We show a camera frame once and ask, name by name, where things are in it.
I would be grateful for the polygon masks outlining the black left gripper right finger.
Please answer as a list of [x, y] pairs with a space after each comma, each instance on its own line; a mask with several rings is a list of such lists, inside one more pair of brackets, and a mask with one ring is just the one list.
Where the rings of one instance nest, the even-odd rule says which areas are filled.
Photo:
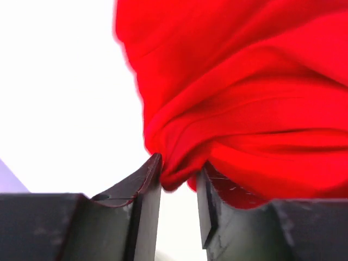
[[242, 210], [220, 188], [236, 186], [206, 163], [197, 201], [209, 260], [347, 260], [347, 200], [274, 200]]

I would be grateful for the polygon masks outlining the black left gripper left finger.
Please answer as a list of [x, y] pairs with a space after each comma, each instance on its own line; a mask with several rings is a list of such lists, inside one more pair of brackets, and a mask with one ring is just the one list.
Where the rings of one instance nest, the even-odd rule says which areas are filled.
[[153, 260], [161, 155], [109, 189], [1, 194], [1, 260]]

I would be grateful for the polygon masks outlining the red printed t shirt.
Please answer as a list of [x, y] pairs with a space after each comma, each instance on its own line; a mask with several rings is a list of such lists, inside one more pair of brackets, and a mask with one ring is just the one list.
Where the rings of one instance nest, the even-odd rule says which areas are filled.
[[162, 187], [221, 197], [347, 197], [347, 1], [117, 1]]

